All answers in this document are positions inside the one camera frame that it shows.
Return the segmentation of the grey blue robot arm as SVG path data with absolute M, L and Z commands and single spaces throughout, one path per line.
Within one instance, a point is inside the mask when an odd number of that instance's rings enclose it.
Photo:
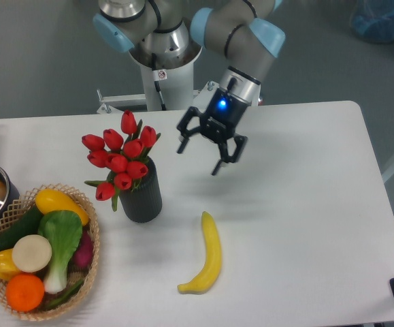
M 181 144 L 199 134 L 218 146 L 218 166 L 239 160 L 246 136 L 236 132 L 246 109 L 259 101 L 261 83 L 286 35 L 266 16 L 278 1 L 230 1 L 201 8 L 187 20 L 180 1 L 100 1 L 93 24 L 111 48 L 139 65 L 149 111 L 184 110 Z M 194 103 L 193 65 L 202 50 L 228 61 L 223 77 L 208 84 L 209 100 Z

